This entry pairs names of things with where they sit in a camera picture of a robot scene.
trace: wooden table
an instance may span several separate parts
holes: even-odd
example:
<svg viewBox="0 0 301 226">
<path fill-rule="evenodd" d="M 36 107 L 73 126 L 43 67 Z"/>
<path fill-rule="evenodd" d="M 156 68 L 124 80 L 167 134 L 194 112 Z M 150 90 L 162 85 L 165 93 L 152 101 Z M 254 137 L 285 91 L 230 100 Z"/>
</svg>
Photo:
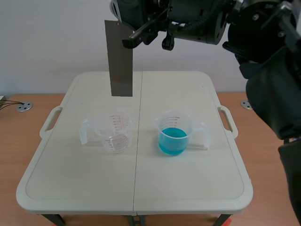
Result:
<svg viewBox="0 0 301 226">
<path fill-rule="evenodd" d="M 17 185 L 40 143 L 39 131 L 51 109 L 59 105 L 63 95 L 15 95 L 10 100 L 32 101 L 27 112 L 9 106 L 0 111 L 0 225 L 51 225 L 42 216 L 26 213 L 15 198 Z M 290 205 L 286 178 L 277 148 L 282 144 L 273 132 L 251 110 L 240 106 L 243 93 L 222 93 L 222 105 L 230 109 L 239 136 L 236 143 L 252 180 L 254 195 L 251 204 L 233 215 L 231 226 L 297 226 Z M 214 215 L 154 215 L 147 217 L 147 226 L 212 225 Z M 64 216 L 67 225 L 127 225 L 120 216 Z"/>
</svg>

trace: table leg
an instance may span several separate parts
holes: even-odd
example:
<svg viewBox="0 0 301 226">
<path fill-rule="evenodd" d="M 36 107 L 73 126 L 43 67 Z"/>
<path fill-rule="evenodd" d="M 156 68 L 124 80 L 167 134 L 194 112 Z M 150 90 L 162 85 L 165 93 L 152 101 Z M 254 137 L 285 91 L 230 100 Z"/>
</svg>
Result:
<svg viewBox="0 0 301 226">
<path fill-rule="evenodd" d="M 43 217 L 54 223 L 56 226 L 65 226 L 65 221 L 59 214 L 42 214 Z"/>
<path fill-rule="evenodd" d="M 127 222 L 129 226 L 135 226 L 136 222 L 133 216 L 127 216 Z"/>
<path fill-rule="evenodd" d="M 146 226 L 145 215 L 141 216 L 127 216 L 127 221 L 129 226 Z"/>
<path fill-rule="evenodd" d="M 223 223 L 226 222 L 226 220 L 228 220 L 228 218 L 231 216 L 232 214 L 221 214 L 220 217 L 216 220 L 216 222 L 213 224 L 213 226 L 222 226 Z"/>
<path fill-rule="evenodd" d="M 140 226 L 146 226 L 145 215 L 139 216 Z"/>
</svg>

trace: black cable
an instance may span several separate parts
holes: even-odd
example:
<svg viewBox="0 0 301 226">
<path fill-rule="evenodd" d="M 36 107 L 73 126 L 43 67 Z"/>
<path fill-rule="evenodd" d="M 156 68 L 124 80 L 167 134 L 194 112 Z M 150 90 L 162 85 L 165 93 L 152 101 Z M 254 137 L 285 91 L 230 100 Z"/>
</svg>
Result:
<svg viewBox="0 0 301 226">
<path fill-rule="evenodd" d="M 20 102 L 20 101 L 15 101 L 15 100 L 3 100 L 5 102 L 14 102 L 14 103 L 19 103 L 19 104 L 24 104 L 23 102 Z"/>
<path fill-rule="evenodd" d="M 229 3 L 229 0 L 215 0 L 214 5 L 211 11 L 204 15 L 199 21 L 193 22 L 191 24 L 187 24 L 184 27 L 179 27 L 180 31 L 193 31 L 198 29 L 199 27 L 205 25 L 208 21 L 210 21 L 213 17 L 218 15 L 221 12 L 221 9 L 225 7 Z"/>
<path fill-rule="evenodd" d="M 11 103 L 11 104 L 8 104 L 8 105 L 6 105 L 6 106 L 0 108 L 0 110 L 2 110 L 3 108 L 6 108 L 6 107 L 8 107 L 8 106 L 11 106 L 11 105 L 19 105 L 19 103 Z"/>
<path fill-rule="evenodd" d="M 18 104 L 18 105 L 23 105 L 22 103 L 4 103 L 4 104 L 1 104 L 0 106 L 3 106 L 3 105 L 11 105 L 11 104 Z"/>
</svg>

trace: measuring cup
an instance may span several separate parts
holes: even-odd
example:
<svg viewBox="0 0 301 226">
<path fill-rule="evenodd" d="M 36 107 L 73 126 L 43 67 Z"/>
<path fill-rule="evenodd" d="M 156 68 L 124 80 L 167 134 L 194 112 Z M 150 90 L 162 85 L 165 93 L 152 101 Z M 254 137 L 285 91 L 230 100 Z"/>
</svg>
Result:
<svg viewBox="0 0 301 226">
<path fill-rule="evenodd" d="M 210 137 L 207 125 L 202 122 L 194 122 L 188 115 L 178 111 L 168 111 L 155 119 L 155 124 L 159 130 L 159 147 L 166 154 L 182 153 L 194 131 L 202 133 L 202 145 L 209 148 Z"/>
<path fill-rule="evenodd" d="M 135 119 L 122 110 L 106 112 L 92 119 L 86 119 L 79 130 L 81 144 L 87 143 L 87 130 L 91 129 L 100 136 L 107 151 L 120 153 L 132 142 L 132 131 Z"/>
</svg>

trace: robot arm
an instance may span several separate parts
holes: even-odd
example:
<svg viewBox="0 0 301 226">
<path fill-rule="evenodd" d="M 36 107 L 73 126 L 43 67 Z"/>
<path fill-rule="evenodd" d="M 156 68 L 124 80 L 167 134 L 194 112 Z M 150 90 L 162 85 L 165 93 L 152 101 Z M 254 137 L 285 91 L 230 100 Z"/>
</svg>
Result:
<svg viewBox="0 0 301 226">
<path fill-rule="evenodd" d="M 246 94 L 256 114 L 285 144 L 279 148 L 289 194 L 301 223 L 301 37 L 296 32 L 298 2 L 283 0 L 112 0 L 110 8 L 134 33 L 125 48 L 149 45 L 166 32 L 162 48 L 174 38 L 218 44 L 234 53 Z"/>
</svg>

